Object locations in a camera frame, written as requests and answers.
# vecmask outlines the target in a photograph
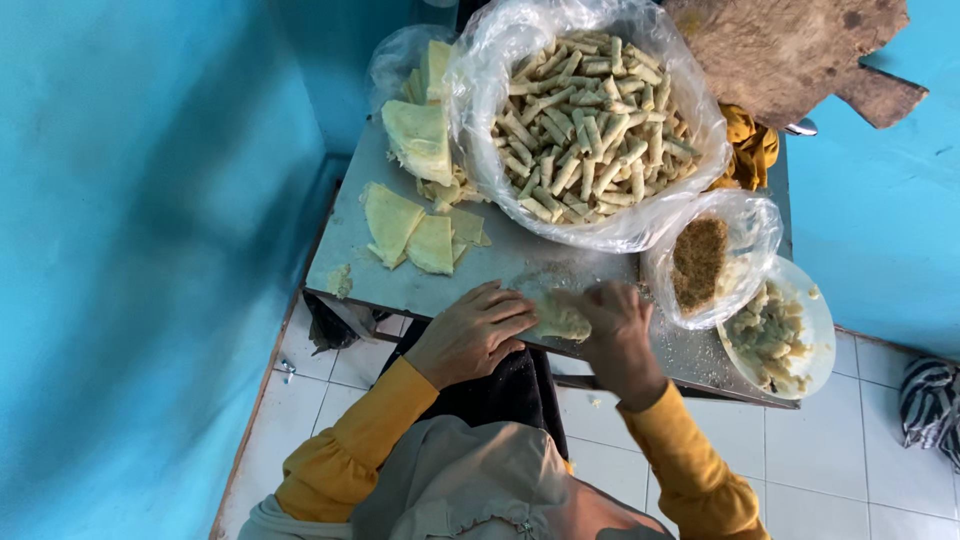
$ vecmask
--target wooden board handle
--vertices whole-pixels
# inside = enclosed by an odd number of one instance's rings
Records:
[[[889,128],[909,114],[930,90],[896,75],[858,63],[833,93],[877,129]]]

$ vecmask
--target woman's left hand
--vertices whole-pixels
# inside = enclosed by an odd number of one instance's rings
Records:
[[[501,289],[500,280],[486,282],[437,315],[403,357],[442,390],[492,373],[506,355],[523,350],[514,336],[537,322],[533,300]]]

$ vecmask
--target white plate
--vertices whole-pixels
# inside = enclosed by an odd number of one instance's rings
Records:
[[[822,388],[827,383],[830,373],[833,372],[833,361],[836,359],[836,334],[833,332],[833,317],[830,316],[830,310],[823,294],[817,295],[815,299],[810,298],[809,291],[816,286],[816,283],[793,262],[783,257],[777,257],[773,268],[767,273],[767,280],[776,284],[783,291],[784,299],[788,301],[796,300],[804,307],[800,314],[804,324],[800,340],[804,344],[812,344],[813,349],[804,358],[791,358],[790,373],[801,378],[810,375],[812,381],[806,385],[806,391],[801,392],[796,384],[784,385],[778,383],[776,393],[764,388],[760,385],[754,370],[744,363],[733,350],[730,339],[727,337],[725,323],[717,325],[717,332],[720,334],[720,342],[723,343],[727,356],[730,357],[740,374],[749,382],[771,396],[786,400],[799,400],[813,395]]]

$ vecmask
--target clear plastic bag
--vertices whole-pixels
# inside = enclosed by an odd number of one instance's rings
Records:
[[[415,67],[431,39],[453,43],[457,34],[444,26],[416,24],[390,34],[373,49],[367,67],[367,95],[373,118],[380,119],[383,104],[392,99],[406,101],[403,82]]]
[[[673,288],[673,249],[677,236],[699,217],[727,223],[727,249],[713,302],[683,314]],[[754,298],[777,258],[782,237],[783,222],[773,201],[743,189],[715,189],[680,211],[663,236],[640,255],[640,269],[667,320],[686,329],[713,328]]]
[[[703,153],[697,171],[656,196],[598,224],[550,225],[516,201],[490,134],[507,100],[512,68],[544,48],[554,36],[596,29],[623,38],[663,63],[673,76],[671,98],[689,125],[692,144]],[[570,246],[609,253],[648,249],[678,210],[726,169],[732,148],[727,122],[703,70],[670,16],[650,0],[504,0],[475,13],[457,40],[446,70],[451,87],[451,132],[464,168],[480,191],[523,227]]]

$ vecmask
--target wooden cutting board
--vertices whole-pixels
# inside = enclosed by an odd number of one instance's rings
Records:
[[[905,0],[666,0],[721,103],[772,128],[800,121],[830,94],[876,128],[929,91],[859,62],[910,22]]]

